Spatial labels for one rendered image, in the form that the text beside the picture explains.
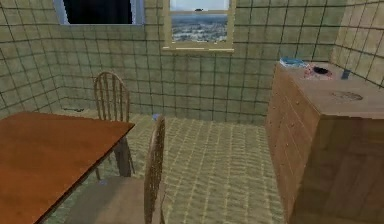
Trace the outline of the brown round plate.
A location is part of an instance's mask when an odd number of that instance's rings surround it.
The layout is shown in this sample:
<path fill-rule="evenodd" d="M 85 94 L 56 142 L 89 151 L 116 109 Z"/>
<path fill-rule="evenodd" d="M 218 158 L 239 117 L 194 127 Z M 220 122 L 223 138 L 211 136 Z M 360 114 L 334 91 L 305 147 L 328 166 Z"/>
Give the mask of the brown round plate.
<path fill-rule="evenodd" d="M 360 101 L 363 99 L 361 95 L 348 91 L 335 91 L 331 95 L 342 101 Z"/>

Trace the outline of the brown wooden table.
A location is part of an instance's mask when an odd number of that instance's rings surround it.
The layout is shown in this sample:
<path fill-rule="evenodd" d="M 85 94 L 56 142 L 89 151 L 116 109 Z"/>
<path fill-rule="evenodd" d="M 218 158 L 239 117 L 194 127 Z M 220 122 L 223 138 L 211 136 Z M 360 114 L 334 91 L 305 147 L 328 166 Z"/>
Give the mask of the brown wooden table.
<path fill-rule="evenodd" d="M 0 120 L 0 224 L 39 224 L 134 127 L 38 112 Z"/>

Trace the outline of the cream framed window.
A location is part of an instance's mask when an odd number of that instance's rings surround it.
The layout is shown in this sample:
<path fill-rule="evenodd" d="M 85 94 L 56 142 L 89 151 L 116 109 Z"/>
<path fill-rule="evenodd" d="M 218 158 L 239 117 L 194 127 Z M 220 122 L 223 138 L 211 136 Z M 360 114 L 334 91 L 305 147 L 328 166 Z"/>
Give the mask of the cream framed window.
<path fill-rule="evenodd" d="M 163 0 L 164 50 L 233 52 L 236 0 Z"/>

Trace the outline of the pink bowl with dark centre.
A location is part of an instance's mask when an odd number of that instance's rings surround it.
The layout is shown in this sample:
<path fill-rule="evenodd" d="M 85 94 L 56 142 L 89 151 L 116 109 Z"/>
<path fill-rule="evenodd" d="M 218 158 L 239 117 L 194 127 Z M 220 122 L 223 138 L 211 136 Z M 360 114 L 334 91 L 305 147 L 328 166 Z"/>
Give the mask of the pink bowl with dark centre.
<path fill-rule="evenodd" d="M 331 80 L 332 72 L 322 67 L 309 65 L 304 72 L 304 78 L 310 80 Z"/>

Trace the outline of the wooden spindle-back chair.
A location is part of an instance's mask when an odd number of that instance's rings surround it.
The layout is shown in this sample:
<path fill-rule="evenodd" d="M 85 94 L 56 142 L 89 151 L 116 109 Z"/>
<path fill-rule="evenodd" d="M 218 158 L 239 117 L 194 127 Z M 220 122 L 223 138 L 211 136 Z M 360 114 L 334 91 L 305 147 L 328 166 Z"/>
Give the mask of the wooden spindle-back chair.
<path fill-rule="evenodd" d="M 88 186 L 64 224 L 165 224 L 162 181 L 165 117 L 158 115 L 150 137 L 143 178 L 113 176 Z"/>
<path fill-rule="evenodd" d="M 117 74 L 101 72 L 94 79 L 93 88 L 99 119 L 121 122 L 130 120 L 130 93 Z"/>

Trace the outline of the wooden chest of drawers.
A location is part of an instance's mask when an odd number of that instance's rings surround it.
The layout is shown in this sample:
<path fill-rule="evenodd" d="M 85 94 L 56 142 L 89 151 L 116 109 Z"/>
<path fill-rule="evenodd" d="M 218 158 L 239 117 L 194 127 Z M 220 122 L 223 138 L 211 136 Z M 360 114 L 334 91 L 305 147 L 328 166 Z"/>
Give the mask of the wooden chest of drawers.
<path fill-rule="evenodd" d="M 276 65 L 266 117 L 283 224 L 384 224 L 384 90 L 304 72 Z"/>

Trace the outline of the light blue flat dish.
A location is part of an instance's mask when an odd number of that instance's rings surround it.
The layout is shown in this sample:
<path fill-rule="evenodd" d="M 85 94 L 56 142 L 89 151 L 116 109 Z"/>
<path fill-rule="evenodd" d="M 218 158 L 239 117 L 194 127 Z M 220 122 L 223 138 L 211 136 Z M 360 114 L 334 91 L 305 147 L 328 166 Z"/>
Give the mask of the light blue flat dish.
<path fill-rule="evenodd" d="M 298 67 L 298 68 L 305 68 L 307 66 L 307 63 L 304 62 L 301 59 L 297 58 L 289 58 L 289 57 L 282 57 L 279 60 L 279 63 L 284 67 Z"/>

